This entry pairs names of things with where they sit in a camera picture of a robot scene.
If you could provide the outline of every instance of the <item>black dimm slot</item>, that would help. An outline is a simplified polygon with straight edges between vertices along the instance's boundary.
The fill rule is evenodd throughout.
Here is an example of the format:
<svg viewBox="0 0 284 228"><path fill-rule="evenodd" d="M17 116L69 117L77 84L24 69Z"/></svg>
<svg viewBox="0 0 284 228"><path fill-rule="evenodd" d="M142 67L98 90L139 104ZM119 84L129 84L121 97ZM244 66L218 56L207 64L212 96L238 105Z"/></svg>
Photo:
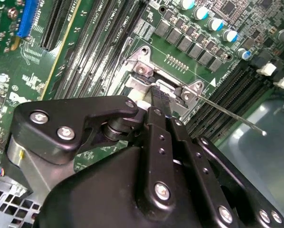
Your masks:
<svg viewBox="0 0 284 228"><path fill-rule="evenodd" d="M87 80L88 75L84 76L83 74L81 74L81 71L83 69L85 69L86 65L88 64L88 60L92 56L94 49L99 42L99 38L100 38L101 34L103 33L103 30L104 30L104 28L105 28L105 26L106 26L106 24L107 24L107 22L108 22L108 20L111 16L111 13L114 9L116 2L117 2L116 0L112 0L111 3L109 3L107 5L107 7L105 9L105 14L103 15L103 18L100 20L100 24L95 31L95 35L90 40L90 42L88 44L88 49L87 49L86 53L84 54L84 58L83 58L82 62L80 63L79 68L75 72L74 80L71 83L69 90L67 91L66 98L78 97L78 95L74 94L74 93L75 93L75 90L78 89L78 84L79 84L80 80L82 80L80 87L82 85L84 85L85 80Z"/></svg>
<svg viewBox="0 0 284 228"><path fill-rule="evenodd" d="M262 87L260 90L255 91L256 95L253 95L252 98L249 99L249 102L251 102L252 104L257 102L266 92L267 92L267 88ZM244 113L246 113L248 110L250 109L250 105L248 103L246 103L246 105L244 107L241 108L240 112L238 112L239 115L243 115ZM222 125L222 127L220 127L219 129L217 129L216 131L214 131L214 133L209 134L208 136L210 137L210 140L215 142L218 139L220 139L221 137L223 137L225 134L228 133L229 129L236 123L237 121L231 117L229 117L225 123L225 125Z"/></svg>
<svg viewBox="0 0 284 228"><path fill-rule="evenodd" d="M41 40L41 47L51 51L58 42L62 28L67 19L73 0L56 0L54 1L49 21Z"/></svg>
<svg viewBox="0 0 284 228"><path fill-rule="evenodd" d="M129 31L126 32L126 34L123 35L123 39L121 41L122 45L118 46L118 48L117 48L117 50L115 52L115 55L111 58L109 64L106 67L106 70L103 72L103 75L106 76L106 79L109 77L108 87L106 88L106 93L105 94L107 94L109 86L110 86L110 84L111 84L111 82L113 80L113 76L115 74L115 71L117 70L118 60L123 58L123 56L120 56L120 55L121 55L121 51L122 51L123 45L124 45L124 43L127 40L127 36L125 36L125 35L131 35L133 33L133 31L136 28L140 18L142 17L142 15L144 14L145 10L147 9L148 3L149 3L148 0L147 1L141 0L140 2L142 4L140 4L139 8L136 11L136 15L134 16L135 21L133 21L131 23Z"/></svg>
<svg viewBox="0 0 284 228"><path fill-rule="evenodd" d="M102 60L104 59L109 47L112 44L112 41L114 40L116 34L119 32L119 28L121 27L121 25L122 25L122 23L125 19L125 18L123 18L124 17L124 10L127 10L127 9L129 10L133 5L133 1L134 0L129 0L126 4L125 4L125 0L121 1L121 4L120 4L121 7L116 12L117 16L114 17L114 20L111 23L112 26L110 27L110 30L106 33L106 36L103 39L103 41L99 41L100 48L97 49L97 56L95 56L95 58L93 60L93 64L89 68L88 77L85 78L85 81L83 82L83 87L82 87L81 91L79 92L78 97L83 97L84 94L89 89L89 86L94 79L95 72L96 72L97 68L100 66L100 64L101 64Z"/></svg>
<svg viewBox="0 0 284 228"><path fill-rule="evenodd" d="M130 9L133 7L133 3L135 2L135 0L129 0L129 2L127 2L125 4L125 7L124 9L122 10L122 14L120 15L120 17L117 19L118 20L118 23L117 25L115 26L115 30L113 31L113 34L110 36L110 39L107 41L106 45L103 47L103 50L101 50L101 55L100 57L97 59L97 61L95 62L91 72L90 72L90 80L89 80L89 84L86 86L85 90L82 91L82 94L81 95L84 95L86 93L86 91L88 90L89 86L90 86L90 83L94 77L93 74L96 73L97 69L99 68L100 64L102 63L102 60L104 59L105 56L107 56L108 51L109 50L112 50L111 48L113 46L117 46L120 44L120 40L121 40L121 37L118 38L118 33L120 31L120 28L122 27L122 24L124 23L124 20L126 19ZM104 74L102 74L102 77L98 78L98 80L96 81L96 85L100 85L101 82L103 81L103 77L104 77Z"/></svg>
<svg viewBox="0 0 284 228"><path fill-rule="evenodd" d="M240 83L234 85L232 87L232 90L228 90L223 99L217 102L217 104L232 112L232 110L229 109L232 101L240 97L241 92L251 83L252 80L252 77L243 77ZM205 119L203 118L202 121L200 121L198 125L196 125L197 127L194 129L194 132L198 132L198 134L200 134L203 132L202 130L207 129L208 126L212 125L215 119L218 118L217 113L220 113L220 111L218 111L216 108L211 109L211 112L207 113L209 114L209 116L206 116Z"/></svg>
<svg viewBox="0 0 284 228"><path fill-rule="evenodd" d="M223 106L226 109L228 109L229 111L237 114L237 115L241 115L241 109L240 107L242 107L242 105L244 105L249 99L251 99L255 94L255 91L261 89L264 85L262 82L257 82L256 80L251 80L250 83L248 84L244 84L245 87L248 86L248 90L242 91L242 93L238 93L237 94L237 98L233 98L230 101L227 101L228 105L227 106ZM226 122L226 120L229 118L228 115L224 114L223 112L216 110L215 111L215 115L216 118L214 120L210 121L209 126L210 127L206 127L204 129L201 129L199 131L196 131L198 133L198 135L204 134L204 132L210 132L213 129L217 129L219 128L221 125L224 125Z"/></svg>
<svg viewBox="0 0 284 228"><path fill-rule="evenodd" d="M211 96L211 100L214 103L218 103L220 100L224 98L224 96L234 88L235 84L238 84L240 80L242 80L242 75L244 73L244 69L247 66L246 62L240 62L238 66L233 70L233 72L229 75L229 77L224 81L223 85L218 87L218 89ZM187 124L187 129L189 134L197 126L200 126L200 122L206 119L207 115L212 113L214 107L204 103L200 110L192 117L191 121Z"/></svg>
<svg viewBox="0 0 284 228"><path fill-rule="evenodd" d="M73 55L71 56L66 71L63 76L63 81L61 82L59 89L56 93L55 99L64 99L66 97L66 93L69 90L69 87L73 83L73 77L71 75L73 72L75 72L78 68L78 66L74 67L75 62L77 59L79 59L79 63L84 58L84 54L82 52L85 52L87 50L88 44L90 43L90 40L92 39L96 28L99 24L100 19L102 18L105 8L108 4L109 0L96 0L94 1L94 4L92 6L92 10L89 12L88 17L86 19L86 23L84 24L84 27L82 29L82 32L79 36L76 49L74 50ZM102 14L100 14L97 18L95 18L95 15L97 11L101 8L104 8L102 11Z"/></svg>
<svg viewBox="0 0 284 228"><path fill-rule="evenodd" d="M256 71L247 64L239 63L226 79L226 85L214 92L212 100L237 115L243 115L253 105L253 101L269 90L270 84L265 81L262 77L257 78ZM192 138L204 135L214 142L227 133L235 122L228 115L204 104L191 118L187 128Z"/></svg>

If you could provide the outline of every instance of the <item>silver screw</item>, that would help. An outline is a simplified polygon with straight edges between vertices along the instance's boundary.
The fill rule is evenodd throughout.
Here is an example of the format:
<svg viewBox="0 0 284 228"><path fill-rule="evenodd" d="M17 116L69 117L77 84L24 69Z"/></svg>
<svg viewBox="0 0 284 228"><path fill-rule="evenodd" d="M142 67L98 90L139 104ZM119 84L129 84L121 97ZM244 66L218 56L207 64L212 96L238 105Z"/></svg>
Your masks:
<svg viewBox="0 0 284 228"><path fill-rule="evenodd" d="M133 107L134 107L133 103L130 102L130 101L126 101L125 104L126 104L128 107L130 107L130 108L133 108Z"/></svg>
<svg viewBox="0 0 284 228"><path fill-rule="evenodd" d="M170 191L164 184L156 183L155 192L161 200L168 200L170 198Z"/></svg>
<svg viewBox="0 0 284 228"><path fill-rule="evenodd" d="M273 216L273 218L274 218L274 220L275 220L276 222L278 222L278 223L280 223L280 224L283 222L283 221L281 220L281 217L280 217L275 211L272 210L271 214L272 214L272 216Z"/></svg>
<svg viewBox="0 0 284 228"><path fill-rule="evenodd" d="M70 127L61 127L57 131L57 135L64 140L72 140L75 137L75 132Z"/></svg>
<svg viewBox="0 0 284 228"><path fill-rule="evenodd" d="M262 220L264 222L266 222L266 223L270 223L271 222L269 216L267 215L267 213L264 210L260 210L259 214L260 214L260 217L262 218Z"/></svg>
<svg viewBox="0 0 284 228"><path fill-rule="evenodd" d="M182 123L181 123L179 120L175 120L175 122L176 122L176 124L177 124L178 126L181 126L181 125L182 125Z"/></svg>
<svg viewBox="0 0 284 228"><path fill-rule="evenodd" d="M157 114L157 115L162 115L161 111L159 109L155 109L154 112Z"/></svg>
<svg viewBox="0 0 284 228"><path fill-rule="evenodd" d="M35 112L30 115L30 120L36 124L45 124L48 122L48 116L41 112Z"/></svg>
<svg viewBox="0 0 284 228"><path fill-rule="evenodd" d="M205 138L201 138L201 141L203 142L203 144L208 145L208 141Z"/></svg>
<svg viewBox="0 0 284 228"><path fill-rule="evenodd" d="M218 208L218 210L219 210L219 213L220 213L222 219L223 219L226 223L231 224L231 223L233 222L233 217L232 217L231 213L228 211L228 209L226 209L226 208L223 207L223 206L220 206L220 207Z"/></svg>

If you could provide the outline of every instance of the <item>ram slot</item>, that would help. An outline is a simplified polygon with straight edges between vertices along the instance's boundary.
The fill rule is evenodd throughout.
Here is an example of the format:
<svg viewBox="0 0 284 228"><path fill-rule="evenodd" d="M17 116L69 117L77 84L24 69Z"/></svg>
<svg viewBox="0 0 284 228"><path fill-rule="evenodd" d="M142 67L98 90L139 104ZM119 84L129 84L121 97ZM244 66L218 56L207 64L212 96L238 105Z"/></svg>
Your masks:
<svg viewBox="0 0 284 228"><path fill-rule="evenodd" d="M97 28L100 26L100 21L103 20L107 13L109 3L109 0L97 0L94 2L92 10L87 17L87 23L85 23L78 39L74 53L67 64L63 81L58 88L55 99L66 98L71 85L74 85L76 80L78 80L78 78L75 78L75 75L76 72L79 71L79 64L86 57L88 46L93 40Z"/></svg>
<svg viewBox="0 0 284 228"><path fill-rule="evenodd" d="M80 96L95 96L95 94L97 94L98 89L106 78L106 75L103 74L105 66L114 57L116 48L122 45L121 42L123 41L123 37L127 34L138 9L139 2L136 0L130 0L128 1L128 4L124 6L123 12L120 14L118 23L115 26L115 30L101 51L102 55L94 64L93 69L90 72L89 80ZM127 23L125 24L125 27L123 27L125 19L127 19Z"/></svg>

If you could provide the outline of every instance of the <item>green circuit board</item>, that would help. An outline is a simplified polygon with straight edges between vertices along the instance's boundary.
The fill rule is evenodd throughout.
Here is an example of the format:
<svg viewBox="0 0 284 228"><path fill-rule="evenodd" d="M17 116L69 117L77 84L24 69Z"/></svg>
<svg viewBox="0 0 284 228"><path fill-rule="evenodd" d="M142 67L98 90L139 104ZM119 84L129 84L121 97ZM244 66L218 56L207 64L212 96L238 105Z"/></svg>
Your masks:
<svg viewBox="0 0 284 228"><path fill-rule="evenodd" d="M118 63L119 69L123 60L143 45L151 49L151 62L182 84L203 81L202 94L207 98L242 61L237 55L240 48L252 56L268 53L284 68L284 43L277 38L278 32L284 29L284 0L197 0L189 10L181 8L180 0L151 0L148 4L140 0L69 0L64 1L69 8L61 11L64 20L57 24L58 35L52 32L51 36L48 25L56 1L34 0L37 7L31 31L24 38L17 36L17 32L26 3L30 1L16 2L0 1L5 4L0 9L0 156L9 134L12 112L18 104L103 95L108 88L111 94L126 94L124 82L129 72L114 78L114 64ZM196 20L193 11L200 6L208 9L208 16ZM16 20L8 15L13 8L18 11ZM209 30L208 22L212 18L223 20L220 31ZM158 35L163 21L168 29ZM223 40L226 29L238 32L236 42ZM180 34L178 38L172 35L173 31ZM47 44L47 37L55 43ZM115 61L120 55L119 47L128 37L122 59ZM191 41L191 47L183 51L179 46L185 37ZM198 58L193 58L189 53L196 44L202 50ZM204 53L211 62L201 60ZM84 57L86 62L77 57ZM217 68L211 65L214 59L219 62ZM201 106L199 102L190 110L190 116ZM126 143L121 142L116 147L81 154L76 158L75 169L93 164L124 146Z"/></svg>

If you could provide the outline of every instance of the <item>pcie slot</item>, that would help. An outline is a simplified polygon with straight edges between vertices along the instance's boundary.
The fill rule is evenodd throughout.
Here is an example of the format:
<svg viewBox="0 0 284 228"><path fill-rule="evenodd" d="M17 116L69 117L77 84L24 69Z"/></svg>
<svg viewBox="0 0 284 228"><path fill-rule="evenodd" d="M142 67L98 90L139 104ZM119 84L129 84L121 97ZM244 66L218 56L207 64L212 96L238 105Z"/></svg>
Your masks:
<svg viewBox="0 0 284 228"><path fill-rule="evenodd" d="M121 46L123 37L126 35L128 29L130 28L130 25L132 23L133 18L136 16L136 12L139 8L139 3L134 4L135 0L128 1L124 9L122 10L122 14L120 14L120 18L118 18L118 23L115 26L115 30L113 31L113 34L110 36L109 41L106 43L105 47L101 51L101 56L98 58L97 62L94 64L93 69L90 73L91 77L89 81L86 83L85 89L82 91L80 96L86 96L88 88L91 86L91 83L95 85L95 88L93 88L93 92L90 94L90 96L95 96L98 93L99 88L101 87L102 82L106 79L105 74L103 72L105 69L100 69L100 65L103 62L103 59L108 58L106 61L107 63L114 57L116 48ZM128 18L128 21L123 28L123 24L125 19ZM95 78L95 82L92 82L94 76L100 75L100 77Z"/></svg>
<svg viewBox="0 0 284 228"><path fill-rule="evenodd" d="M99 42L105 42L104 39L100 39L103 37L103 32L105 30L105 26L107 25L110 16L114 10L116 0L112 0L105 9L105 14L103 15L102 19L100 20L100 24L98 25L94 36L90 40L88 44L87 51L84 54L84 58L82 62L79 64L78 69L75 71L73 80L71 82L70 88L66 93L65 98L74 98L78 97L78 94L80 92L80 88L82 85L84 85L84 82L87 80L88 77L88 65L91 64L90 61L92 61L93 57L97 53L95 50L99 47Z"/></svg>
<svg viewBox="0 0 284 228"><path fill-rule="evenodd" d="M73 0L55 0L41 40L41 47L51 51L58 42Z"/></svg>
<svg viewBox="0 0 284 228"><path fill-rule="evenodd" d="M67 92L70 86L74 83L74 75L79 68L79 63L81 63L83 61L83 58L85 57L85 52L88 49L88 45L95 35L95 31L99 26L99 22L102 20L106 13L106 8L109 2L109 0L94 1L92 10L88 14L86 23L82 29L74 53L67 64L63 81L59 86L55 99L62 99L67 96Z"/></svg>

